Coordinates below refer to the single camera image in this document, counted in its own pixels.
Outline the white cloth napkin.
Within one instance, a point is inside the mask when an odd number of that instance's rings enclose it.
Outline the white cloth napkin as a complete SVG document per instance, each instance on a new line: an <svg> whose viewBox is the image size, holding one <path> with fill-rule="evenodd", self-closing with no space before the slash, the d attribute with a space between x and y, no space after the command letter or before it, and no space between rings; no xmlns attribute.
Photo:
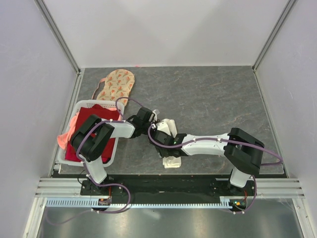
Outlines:
<svg viewBox="0 0 317 238"><path fill-rule="evenodd" d="M173 119L163 119L162 121L165 121L165 120L168 121L171 136L176 136L177 135L177 128L176 128L175 121ZM165 169L179 168L179 167L181 167L181 164L182 164L181 157L163 158L162 164L164 165Z"/></svg>

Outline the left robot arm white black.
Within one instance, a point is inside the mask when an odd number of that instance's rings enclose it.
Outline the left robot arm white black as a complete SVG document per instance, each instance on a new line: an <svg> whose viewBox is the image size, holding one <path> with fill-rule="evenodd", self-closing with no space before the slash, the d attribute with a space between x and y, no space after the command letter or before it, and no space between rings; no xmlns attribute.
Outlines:
<svg viewBox="0 0 317 238"><path fill-rule="evenodd" d="M88 177L92 181L92 190L103 195L109 184L105 180L107 173L102 162L102 153L113 138L136 138L147 133L151 123L157 121L156 111L141 107L136 115L127 120L106 120L91 115L72 135L70 143L76 156L84 164Z"/></svg>

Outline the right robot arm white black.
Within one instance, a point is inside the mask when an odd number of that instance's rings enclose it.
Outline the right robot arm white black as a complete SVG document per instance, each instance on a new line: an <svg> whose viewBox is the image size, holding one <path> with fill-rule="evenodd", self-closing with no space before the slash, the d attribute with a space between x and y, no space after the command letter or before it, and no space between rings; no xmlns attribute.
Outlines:
<svg viewBox="0 0 317 238"><path fill-rule="evenodd" d="M172 136L150 128L148 136L161 157L215 155L227 158L234 166L226 186L232 195L240 194L247 180L260 173L264 144L240 128L214 136L185 133Z"/></svg>

